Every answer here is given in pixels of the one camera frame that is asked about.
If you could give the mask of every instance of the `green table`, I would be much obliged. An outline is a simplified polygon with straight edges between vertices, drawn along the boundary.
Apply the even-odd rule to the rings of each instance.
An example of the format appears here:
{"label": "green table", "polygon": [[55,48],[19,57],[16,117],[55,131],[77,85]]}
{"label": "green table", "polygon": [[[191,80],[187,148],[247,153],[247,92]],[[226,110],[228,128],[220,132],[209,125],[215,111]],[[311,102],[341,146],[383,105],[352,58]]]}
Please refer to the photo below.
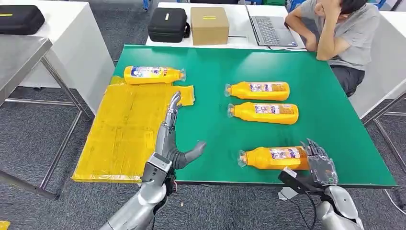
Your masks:
{"label": "green table", "polygon": [[[129,65],[186,69],[186,81],[176,84],[194,85],[195,104],[179,110],[177,143],[183,151],[198,140],[207,146],[200,158],[177,170],[178,182],[282,185],[279,170],[240,168],[238,151],[295,146],[311,138],[334,160],[342,186],[396,186],[333,72],[314,53],[126,45],[114,74],[122,76]],[[286,102],[299,107],[298,121],[280,125],[228,118],[229,103],[247,100],[225,97],[224,87],[240,81],[288,82]]]}

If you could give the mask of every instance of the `man's hand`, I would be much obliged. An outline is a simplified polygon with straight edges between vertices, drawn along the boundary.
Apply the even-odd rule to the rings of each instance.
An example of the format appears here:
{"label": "man's hand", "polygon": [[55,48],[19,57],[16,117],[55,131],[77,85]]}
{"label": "man's hand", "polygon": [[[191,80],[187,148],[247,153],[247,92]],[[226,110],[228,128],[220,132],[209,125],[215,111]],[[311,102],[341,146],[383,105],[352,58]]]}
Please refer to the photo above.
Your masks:
{"label": "man's hand", "polygon": [[313,34],[313,36],[306,38],[306,49],[308,51],[317,50],[317,40],[316,40],[316,36],[314,34]]}
{"label": "man's hand", "polygon": [[326,19],[337,19],[341,13],[340,0],[320,0]]}

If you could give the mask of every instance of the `gray carpet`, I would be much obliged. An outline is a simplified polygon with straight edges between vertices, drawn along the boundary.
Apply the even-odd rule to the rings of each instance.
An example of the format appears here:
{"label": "gray carpet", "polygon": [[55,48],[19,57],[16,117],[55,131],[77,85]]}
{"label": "gray carpet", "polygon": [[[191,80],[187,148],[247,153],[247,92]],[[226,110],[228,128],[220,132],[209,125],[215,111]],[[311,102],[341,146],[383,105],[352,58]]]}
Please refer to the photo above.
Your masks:
{"label": "gray carpet", "polygon": [[[123,44],[144,44],[146,26],[156,7],[148,12],[135,0],[92,0],[91,8],[113,59]],[[13,97],[66,100],[58,89],[17,88]],[[394,111],[406,112],[402,102]],[[39,184],[62,141],[76,109],[4,103],[0,107],[0,168]],[[406,118],[382,117],[382,124],[406,159]],[[135,184],[76,183],[70,176],[76,166],[91,122],[81,118],[48,185],[62,191],[57,201],[33,195],[15,186],[0,184],[0,219],[11,230],[96,230],[138,190]],[[374,124],[367,130],[399,185],[404,174]],[[254,186],[180,185],[179,192],[158,213],[157,230],[304,230],[295,205],[277,198],[278,188]],[[406,230],[406,217],[384,196],[383,190],[349,189],[366,230]],[[406,210],[406,189],[391,190]],[[307,221],[313,218],[308,199],[297,196]],[[320,230],[317,222],[315,229]]]}

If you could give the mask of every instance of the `black zipper case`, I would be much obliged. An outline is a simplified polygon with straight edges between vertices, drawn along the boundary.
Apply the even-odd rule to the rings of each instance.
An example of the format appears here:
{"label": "black zipper case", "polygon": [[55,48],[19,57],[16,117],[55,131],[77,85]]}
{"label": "black zipper case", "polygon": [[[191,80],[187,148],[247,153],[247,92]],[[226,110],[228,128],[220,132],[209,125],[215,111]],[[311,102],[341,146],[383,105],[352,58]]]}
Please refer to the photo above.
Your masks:
{"label": "black zipper case", "polygon": [[190,36],[184,9],[156,8],[148,25],[149,38],[154,42],[179,43]]}
{"label": "black zipper case", "polygon": [[44,22],[45,18],[36,6],[0,5],[2,35],[33,35]]}

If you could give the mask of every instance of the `gray t-shirt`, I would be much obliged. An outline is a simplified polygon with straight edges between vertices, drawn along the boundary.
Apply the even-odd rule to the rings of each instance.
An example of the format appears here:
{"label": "gray t-shirt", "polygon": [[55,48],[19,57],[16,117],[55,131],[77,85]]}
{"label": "gray t-shirt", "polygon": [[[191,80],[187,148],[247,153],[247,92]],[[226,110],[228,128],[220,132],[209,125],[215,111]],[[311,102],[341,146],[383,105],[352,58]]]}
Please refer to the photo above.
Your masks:
{"label": "gray t-shirt", "polygon": [[[313,19],[318,31],[321,33],[324,26],[324,17],[315,14],[317,0],[307,0],[299,7],[302,17]],[[371,61],[371,43],[380,14],[378,8],[367,3],[359,10],[351,13],[348,19],[336,25],[334,37],[341,37],[350,44],[350,47],[328,61],[330,65],[348,66],[365,70],[366,64]]]}

